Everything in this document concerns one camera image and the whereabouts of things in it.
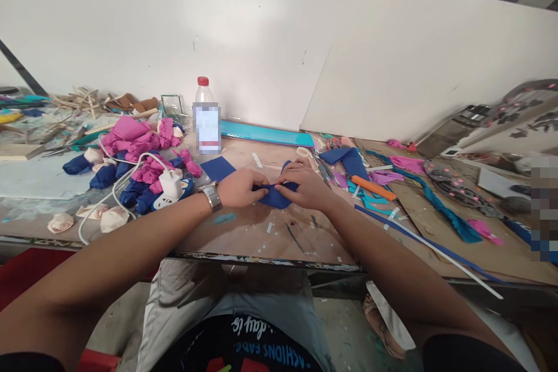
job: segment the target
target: grey pants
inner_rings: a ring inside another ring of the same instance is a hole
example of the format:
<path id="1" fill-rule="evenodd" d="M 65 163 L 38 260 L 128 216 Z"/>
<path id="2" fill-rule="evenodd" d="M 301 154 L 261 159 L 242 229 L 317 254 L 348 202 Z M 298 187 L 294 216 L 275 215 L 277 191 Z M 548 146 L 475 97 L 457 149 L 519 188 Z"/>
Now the grey pants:
<path id="1" fill-rule="evenodd" d="M 264 319 L 334 371 L 306 272 L 249 267 L 229 282 L 219 264 L 164 260 L 151 282 L 137 372 L 149 372 L 168 348 L 203 319 L 245 313 Z"/>

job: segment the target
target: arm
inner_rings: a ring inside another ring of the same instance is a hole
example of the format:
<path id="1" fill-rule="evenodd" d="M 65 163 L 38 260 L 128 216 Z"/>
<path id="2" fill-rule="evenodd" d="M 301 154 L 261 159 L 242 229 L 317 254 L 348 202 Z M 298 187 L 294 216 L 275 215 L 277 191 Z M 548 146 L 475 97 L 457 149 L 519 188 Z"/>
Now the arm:
<path id="1" fill-rule="evenodd" d="M 262 199 L 264 175 L 242 169 L 217 192 L 224 207 Z M 74 370 L 95 325 L 120 295 L 140 280 L 212 210 L 195 194 L 132 221 L 93 242 L 33 285 L 0 313 L 0 355 L 39 352 Z"/>
<path id="2" fill-rule="evenodd" d="M 284 181 L 298 183 L 296 192 L 281 186 Z M 482 340 L 513 357 L 445 280 L 332 192 L 308 160 L 291 163 L 276 183 L 276 189 L 291 201 L 328 217 L 419 347 L 434 334 L 451 332 Z"/>

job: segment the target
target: orange handle tool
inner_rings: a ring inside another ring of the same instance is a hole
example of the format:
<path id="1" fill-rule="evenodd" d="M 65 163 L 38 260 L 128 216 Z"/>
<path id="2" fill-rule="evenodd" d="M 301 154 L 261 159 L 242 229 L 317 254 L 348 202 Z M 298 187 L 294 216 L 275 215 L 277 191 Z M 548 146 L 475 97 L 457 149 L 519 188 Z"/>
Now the orange handle tool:
<path id="1" fill-rule="evenodd" d="M 380 195 L 382 198 L 386 198 L 388 201 L 392 201 L 397 198 L 397 196 L 395 196 L 393 192 L 390 192 L 389 190 L 386 190 L 383 187 L 375 185 L 374 183 L 366 181 L 362 177 L 353 176 L 350 178 L 350 180 L 354 184 L 357 184 L 358 186 L 362 187 L 363 189 L 373 192 L 376 195 Z"/>

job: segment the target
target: hand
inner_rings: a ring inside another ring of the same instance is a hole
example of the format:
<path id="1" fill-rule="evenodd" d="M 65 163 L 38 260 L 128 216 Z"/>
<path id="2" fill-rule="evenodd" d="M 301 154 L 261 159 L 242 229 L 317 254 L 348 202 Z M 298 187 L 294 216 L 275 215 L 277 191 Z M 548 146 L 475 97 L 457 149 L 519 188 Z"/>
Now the hand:
<path id="1" fill-rule="evenodd" d="M 269 193 L 267 189 L 252 192 L 254 185 L 269 184 L 269 180 L 257 171 L 240 169 L 229 174 L 219 184 L 217 193 L 224 208 L 242 208 L 259 201 Z"/>
<path id="2" fill-rule="evenodd" d="M 285 181 L 298 183 L 296 192 L 282 186 L 281 183 Z M 281 192 L 281 195 L 306 209 L 317 209 L 326 213 L 334 208 L 340 199 L 312 170 L 310 162 L 305 158 L 297 158 L 285 167 L 275 183 L 275 189 Z"/>

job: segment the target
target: white board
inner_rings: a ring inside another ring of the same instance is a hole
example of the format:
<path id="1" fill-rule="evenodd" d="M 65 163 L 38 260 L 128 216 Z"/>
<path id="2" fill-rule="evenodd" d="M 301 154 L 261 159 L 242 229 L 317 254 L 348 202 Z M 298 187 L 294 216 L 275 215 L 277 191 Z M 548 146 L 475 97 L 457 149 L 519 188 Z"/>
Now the white board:
<path id="1" fill-rule="evenodd" d="M 408 142 L 554 78 L 558 13 L 498 0 L 350 0 L 302 128 Z"/>
<path id="2" fill-rule="evenodd" d="M 0 0 L 0 37 L 50 93 L 180 94 L 298 130 L 347 0 Z"/>
<path id="3" fill-rule="evenodd" d="M 89 182 L 95 175 L 92 171 L 79 176 L 70 176 L 62 166 L 81 153 L 68 152 L 62 155 L 28 161 L 0 162 L 0 196 L 3 198 L 26 199 L 71 199 L 89 190 Z"/>

